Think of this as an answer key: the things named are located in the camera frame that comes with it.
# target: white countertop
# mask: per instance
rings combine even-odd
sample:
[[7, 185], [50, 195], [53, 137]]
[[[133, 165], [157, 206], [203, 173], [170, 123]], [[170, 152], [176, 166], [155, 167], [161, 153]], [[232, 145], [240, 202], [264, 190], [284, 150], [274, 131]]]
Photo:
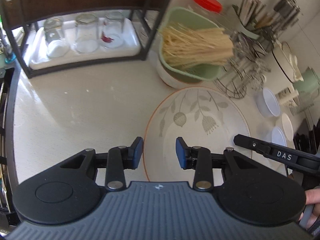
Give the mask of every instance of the white countertop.
[[[202, 85], [217, 89], [212, 82]], [[137, 136], [144, 136], [153, 111], [174, 91], [149, 60], [80, 67], [30, 80], [22, 72], [14, 113], [19, 183], [85, 148], [102, 153], [130, 145]], [[263, 139], [276, 119], [265, 119], [251, 97], [233, 101], [247, 120], [251, 136]], [[297, 129], [304, 114], [292, 117], [289, 109], [284, 111]], [[284, 173], [280, 163], [256, 153], [253, 158]], [[98, 172], [99, 185], [104, 184], [104, 175], [104, 170]], [[125, 176], [127, 183], [147, 180], [142, 161], [137, 170], [125, 170]]]

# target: floral plate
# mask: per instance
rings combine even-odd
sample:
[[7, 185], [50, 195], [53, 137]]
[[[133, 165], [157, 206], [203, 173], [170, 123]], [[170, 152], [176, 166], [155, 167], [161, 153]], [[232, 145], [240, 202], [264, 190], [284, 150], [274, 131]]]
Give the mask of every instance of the floral plate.
[[[225, 95], [204, 87], [189, 87], [168, 96], [152, 114], [144, 137], [143, 164], [150, 181], [188, 181], [194, 170], [183, 170], [175, 152], [182, 136], [189, 146], [202, 146], [212, 153], [226, 147], [252, 158], [252, 151], [235, 146], [237, 134], [250, 136], [246, 120]], [[213, 170], [214, 184], [223, 183], [221, 171]]]

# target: white tray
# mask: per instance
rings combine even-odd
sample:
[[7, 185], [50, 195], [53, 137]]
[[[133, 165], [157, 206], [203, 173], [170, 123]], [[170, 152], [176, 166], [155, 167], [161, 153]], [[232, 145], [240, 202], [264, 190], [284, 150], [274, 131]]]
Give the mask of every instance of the white tray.
[[[99, 19], [99, 37], [102, 33], [103, 18]], [[75, 21], [64, 22], [64, 29], [66, 37], [70, 44], [70, 50], [63, 57], [48, 58], [47, 57], [47, 45], [45, 44], [44, 29], [40, 28], [35, 36], [32, 44], [32, 52], [30, 57], [29, 66], [32, 69], [41, 69], [57, 65], [62, 65], [71, 62], [80, 62], [85, 60], [97, 59], [97, 58], [111, 58], [111, 57], [127, 57], [134, 56], [140, 52], [141, 46], [132, 22], [129, 19], [124, 21], [124, 44], [121, 47], [114, 49], [106, 49], [100, 46], [95, 52], [80, 54], [73, 50], [73, 44], [75, 41]]]

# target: red item in glass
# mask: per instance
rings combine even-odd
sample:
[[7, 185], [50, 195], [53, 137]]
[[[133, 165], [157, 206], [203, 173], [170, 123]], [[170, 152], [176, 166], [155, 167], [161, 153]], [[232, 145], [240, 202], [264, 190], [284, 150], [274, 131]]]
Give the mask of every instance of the red item in glass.
[[101, 39], [102, 39], [103, 42], [107, 42], [107, 43], [111, 43], [113, 41], [112, 38], [106, 37], [103, 32], [102, 32], [102, 35], [101, 35]]

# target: human hand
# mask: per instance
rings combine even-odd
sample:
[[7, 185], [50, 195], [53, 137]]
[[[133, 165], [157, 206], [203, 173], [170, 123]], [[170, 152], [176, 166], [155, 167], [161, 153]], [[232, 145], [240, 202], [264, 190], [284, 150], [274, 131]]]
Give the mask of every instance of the human hand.
[[306, 205], [314, 204], [312, 214], [307, 223], [307, 229], [309, 229], [320, 216], [320, 188], [309, 189], [305, 191], [306, 193]]

